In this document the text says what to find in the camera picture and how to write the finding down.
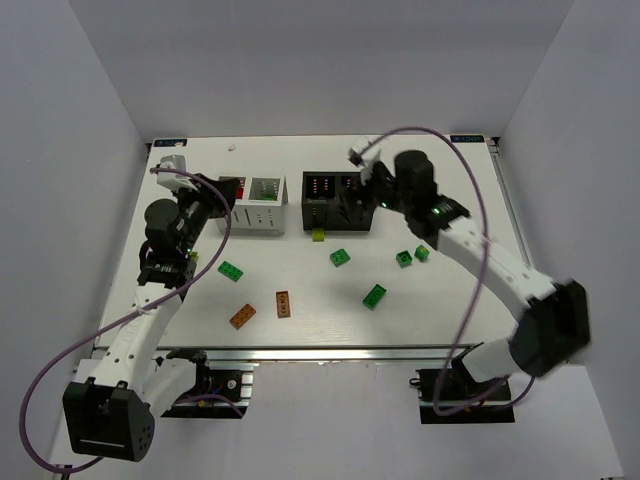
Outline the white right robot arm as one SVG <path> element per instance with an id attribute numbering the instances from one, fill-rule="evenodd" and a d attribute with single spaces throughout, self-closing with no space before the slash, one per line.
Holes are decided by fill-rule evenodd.
<path id="1" fill-rule="evenodd" d="M 472 347 L 452 360 L 460 379 L 477 385 L 516 372 L 540 378 L 590 344 L 585 288 L 575 280 L 557 282 L 491 242 L 465 207 L 439 193 L 424 152 L 397 154 L 393 171 L 378 151 L 351 149 L 348 159 L 360 173 L 341 195 L 345 217 L 358 204 L 402 214 L 416 237 L 464 267 L 516 320 L 509 337 Z"/>

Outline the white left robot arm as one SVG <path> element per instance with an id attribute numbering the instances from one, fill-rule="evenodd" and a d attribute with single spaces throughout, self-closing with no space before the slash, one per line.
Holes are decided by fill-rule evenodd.
<path id="1" fill-rule="evenodd" d="M 206 223 L 231 216 L 240 182 L 170 174 L 172 195 L 144 212 L 145 240 L 131 312 L 96 368 L 63 394 L 71 449 L 76 454 L 141 461 L 151 446 L 155 420 L 198 384 L 193 360 L 156 365 L 153 355 L 193 282 L 194 246 Z"/>

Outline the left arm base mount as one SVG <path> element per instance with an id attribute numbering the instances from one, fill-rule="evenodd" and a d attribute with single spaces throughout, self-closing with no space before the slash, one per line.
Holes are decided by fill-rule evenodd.
<path id="1" fill-rule="evenodd" d="M 253 386 L 252 367 L 212 362 L 204 350 L 185 348 L 155 356 L 153 372 L 171 360 L 194 364 L 196 382 L 162 414 L 164 418 L 240 419 L 246 413 Z"/>

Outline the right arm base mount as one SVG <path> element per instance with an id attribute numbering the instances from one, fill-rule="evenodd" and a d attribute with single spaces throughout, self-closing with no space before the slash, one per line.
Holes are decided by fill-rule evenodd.
<path id="1" fill-rule="evenodd" d="M 503 381 L 483 400 L 478 396 L 492 387 L 496 381 L 490 380 L 474 384 L 463 378 L 463 375 L 448 366 L 444 383 L 439 395 L 439 408 L 447 410 L 468 403 L 459 413 L 449 416 L 438 415 L 433 408 L 436 380 L 440 368 L 418 369 L 409 379 L 409 386 L 417 391 L 419 399 L 420 421 L 423 425 L 480 425 L 480 424 L 512 424 L 515 414 L 511 405 L 511 389 L 507 381 Z"/>

